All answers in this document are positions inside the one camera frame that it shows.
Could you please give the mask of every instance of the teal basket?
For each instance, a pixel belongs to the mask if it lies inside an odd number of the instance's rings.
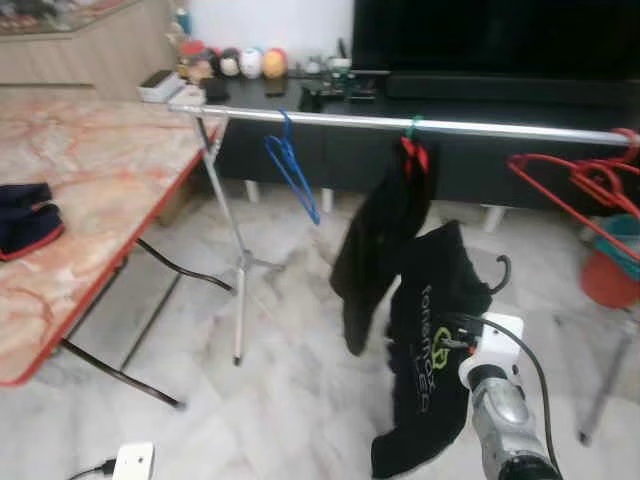
[[[640,253],[640,222],[633,215],[609,217],[602,223],[602,228],[634,252]],[[632,279],[640,281],[640,262],[621,252],[601,236],[596,240],[596,248],[611,258]]]

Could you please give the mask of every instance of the black hook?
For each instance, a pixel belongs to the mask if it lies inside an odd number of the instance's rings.
[[[500,280],[500,283],[498,283],[498,285],[489,289],[489,293],[491,295],[495,295],[500,290],[502,290],[511,279],[511,259],[506,255],[500,255],[498,258],[496,258],[496,262],[504,263],[504,275],[502,276],[502,280]]]

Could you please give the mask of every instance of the red hanger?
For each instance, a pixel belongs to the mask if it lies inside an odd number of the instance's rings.
[[[537,153],[523,155],[513,155],[507,160],[507,166],[519,177],[533,185],[534,188],[542,192],[549,199],[562,207],[565,211],[573,215],[582,223],[593,229],[599,235],[609,240],[615,247],[622,250],[632,259],[640,261],[640,253],[633,251],[630,247],[614,238],[602,227],[589,220],[578,212],[571,205],[566,203],[555,193],[550,191],[540,182],[532,178],[525,170],[530,160],[539,160],[554,163],[569,169],[569,179],[581,190],[591,195],[603,205],[614,208],[619,207],[640,220],[640,209],[624,194],[624,188],[620,177],[614,170],[621,170],[633,175],[640,176],[640,168],[630,165],[638,154],[639,145],[636,141],[636,133],[632,130],[617,129],[614,132],[626,135],[629,138],[629,147],[622,158],[614,157],[608,159],[581,160],[569,162],[562,158]]]

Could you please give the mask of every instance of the clothes drying rack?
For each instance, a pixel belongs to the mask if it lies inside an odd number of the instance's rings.
[[[216,197],[225,217],[229,221],[236,246],[239,251],[237,265],[237,293],[238,307],[235,328],[234,357],[235,365],[239,365],[243,355],[244,342],[244,312],[246,303],[247,274],[254,265],[282,270],[283,265],[257,259],[251,250],[246,247],[238,224],[229,207],[224,188],[220,182],[215,168],[215,161],[222,146],[224,130],[230,119],[256,120],[266,122],[282,122],[283,116],[277,110],[258,110],[250,108],[233,108],[221,105],[177,105],[170,104],[169,110],[173,112],[188,113],[193,117],[196,135],[204,148],[203,161],[211,180]],[[629,144],[629,138],[620,133],[603,132],[597,130],[574,130],[566,128],[538,127],[531,125],[514,125],[499,123],[457,122],[442,120],[415,120],[411,118],[370,117],[356,115],[333,115],[323,113],[287,112],[294,123],[308,125],[324,125],[333,127],[369,128],[386,130],[406,130],[413,127],[416,130],[442,133],[447,135],[470,135],[483,137],[498,137],[511,139],[529,139],[556,141],[567,143],[585,143],[593,145],[611,145],[624,147]],[[204,117],[214,116],[222,118],[221,130],[215,136],[215,140],[209,141],[204,125]],[[640,135],[636,135],[636,142],[640,143]],[[624,335],[616,349],[615,358],[609,368],[609,373],[599,388],[596,401],[592,405],[585,421],[579,426],[578,434],[583,443],[588,443],[595,430],[597,420],[604,409],[604,399],[611,393],[615,379],[622,367],[622,358],[626,356],[630,343],[637,336],[637,322],[633,322],[634,328],[628,326],[623,330]]]

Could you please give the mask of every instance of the red table edge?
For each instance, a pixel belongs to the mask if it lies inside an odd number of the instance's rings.
[[[213,133],[209,136],[209,141],[212,142],[218,132],[218,127],[213,131]],[[69,330],[69,328],[73,325],[74,320],[82,314],[82,312],[89,306],[89,304],[93,301],[95,296],[102,290],[105,286],[116,266],[122,261],[122,259],[133,249],[133,246],[138,238],[142,236],[142,233],[147,229],[147,227],[151,224],[151,222],[155,219],[155,217],[160,213],[160,210],[165,206],[167,201],[171,198],[176,189],[186,180],[191,171],[194,169],[196,164],[202,159],[203,149],[199,149],[198,153],[194,155],[191,159],[187,167],[178,175],[178,178],[169,186],[167,191],[164,193],[162,198],[158,200],[155,207],[151,209],[151,211],[144,218],[142,223],[138,226],[138,228],[133,232],[131,237],[125,242],[125,244],[120,248],[120,250],[113,256],[113,258],[106,265],[98,279],[95,283],[85,292],[82,298],[78,301],[78,304],[71,310],[69,315],[67,315],[67,319],[58,327],[53,336],[49,339],[49,341],[42,348],[38,356],[31,362],[31,365],[15,380],[11,381],[3,381],[0,380],[0,386],[10,387],[10,386],[19,386],[25,384],[35,373],[38,371],[40,366],[49,358],[49,353],[54,347],[60,342],[64,334]]]

